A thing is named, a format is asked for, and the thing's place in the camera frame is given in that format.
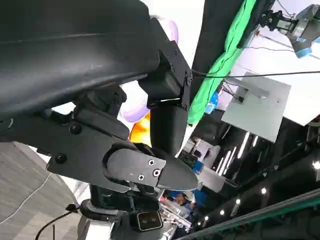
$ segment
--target white ceiling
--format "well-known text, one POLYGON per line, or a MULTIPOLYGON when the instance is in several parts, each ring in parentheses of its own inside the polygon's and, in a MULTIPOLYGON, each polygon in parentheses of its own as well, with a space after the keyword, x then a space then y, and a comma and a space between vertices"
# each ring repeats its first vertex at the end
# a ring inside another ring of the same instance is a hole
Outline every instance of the white ceiling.
MULTIPOLYGON (((289 13, 299 13, 310 4, 320 4, 320 0, 281 0, 281 3, 289 13)), ((278 11, 281 7, 276 2, 273 9, 278 11)), ((271 32, 265 27, 260 29, 260 34, 254 37, 250 47, 291 50, 291 47, 287 47, 291 46, 287 37, 278 31, 271 32)), ((320 44, 314 44, 312 51, 314 57, 306 56, 298 59, 293 52, 247 48, 243 50, 236 61, 231 74, 243 75, 248 71, 256 74, 319 71, 320 44)), ((320 74, 274 76, 271 78, 291 85, 284 117, 304 126, 320 114, 320 74)), ((231 96, 224 92, 220 96, 219 108, 225 110, 230 100, 231 96)))

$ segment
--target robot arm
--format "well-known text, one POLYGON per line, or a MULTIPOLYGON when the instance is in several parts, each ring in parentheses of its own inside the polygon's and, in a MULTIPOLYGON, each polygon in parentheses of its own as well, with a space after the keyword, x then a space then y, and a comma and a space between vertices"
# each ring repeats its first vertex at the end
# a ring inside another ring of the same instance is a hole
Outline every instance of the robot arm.
POLYGON ((308 6, 295 19, 284 17, 282 11, 269 10, 262 16, 260 24, 286 35, 296 56, 302 58, 312 52, 313 43, 320 42, 320 5, 308 6))
POLYGON ((86 217, 129 213, 138 232, 161 227, 148 225, 159 210, 154 187, 198 186, 173 157, 192 81, 177 44, 138 0, 9 1, 0 13, 0 141, 34 146, 51 156, 48 171, 90 183, 86 217), (148 93, 152 148, 130 143, 116 118, 126 100, 119 85, 133 80, 148 93), (51 110, 70 101, 69 115, 51 110))

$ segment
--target person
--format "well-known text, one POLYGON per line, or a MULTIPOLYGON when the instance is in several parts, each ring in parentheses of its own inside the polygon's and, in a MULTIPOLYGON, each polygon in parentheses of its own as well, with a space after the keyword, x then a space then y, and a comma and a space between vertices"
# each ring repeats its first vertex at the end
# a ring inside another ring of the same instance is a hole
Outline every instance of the person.
POLYGON ((189 210, 192 210, 196 207, 196 204, 195 203, 191 203, 188 198, 187 198, 187 195, 184 193, 184 192, 181 192, 181 193, 178 193, 176 196, 175 196, 175 199, 174 201, 179 204, 180 206, 183 206, 189 210))

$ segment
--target black plastic cover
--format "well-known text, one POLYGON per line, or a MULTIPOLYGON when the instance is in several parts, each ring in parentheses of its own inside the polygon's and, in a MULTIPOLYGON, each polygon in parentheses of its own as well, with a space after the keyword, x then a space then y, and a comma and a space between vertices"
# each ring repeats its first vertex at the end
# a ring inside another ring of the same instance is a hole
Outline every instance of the black plastic cover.
POLYGON ((155 70, 139 0, 11 0, 0 7, 0 119, 155 70))

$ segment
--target gray carpet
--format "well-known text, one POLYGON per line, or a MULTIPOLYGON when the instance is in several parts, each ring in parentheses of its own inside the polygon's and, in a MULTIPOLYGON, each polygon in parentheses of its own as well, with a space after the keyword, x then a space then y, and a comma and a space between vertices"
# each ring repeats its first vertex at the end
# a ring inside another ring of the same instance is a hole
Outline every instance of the gray carpet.
MULTIPOLYGON (((46 163, 29 147, 20 143, 0 143, 0 223, 12 215, 22 202, 49 175, 46 163)), ((9 220, 0 224, 1 240, 34 240, 43 225, 65 213, 75 198, 63 180, 51 174, 43 187, 30 197, 9 220)), ((55 224, 55 240, 76 240, 80 215, 71 214, 55 224)), ((48 227, 40 240, 52 240, 48 227)))

